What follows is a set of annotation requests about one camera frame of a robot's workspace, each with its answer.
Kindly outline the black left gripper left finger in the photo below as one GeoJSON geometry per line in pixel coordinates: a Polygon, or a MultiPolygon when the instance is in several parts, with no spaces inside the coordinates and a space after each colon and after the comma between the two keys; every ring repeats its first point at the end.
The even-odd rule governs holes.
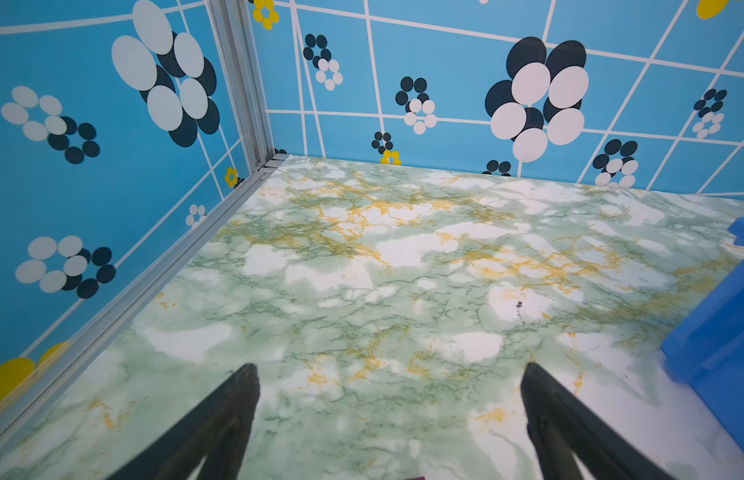
{"type": "Polygon", "coordinates": [[[260,398],[257,366],[245,364],[112,479],[236,479],[260,398]]]}

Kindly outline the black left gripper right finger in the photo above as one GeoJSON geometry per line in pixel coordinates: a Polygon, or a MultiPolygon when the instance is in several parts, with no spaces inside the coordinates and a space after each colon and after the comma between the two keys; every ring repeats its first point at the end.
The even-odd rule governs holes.
{"type": "Polygon", "coordinates": [[[669,479],[542,366],[526,365],[521,396],[527,432],[545,479],[669,479]]]}

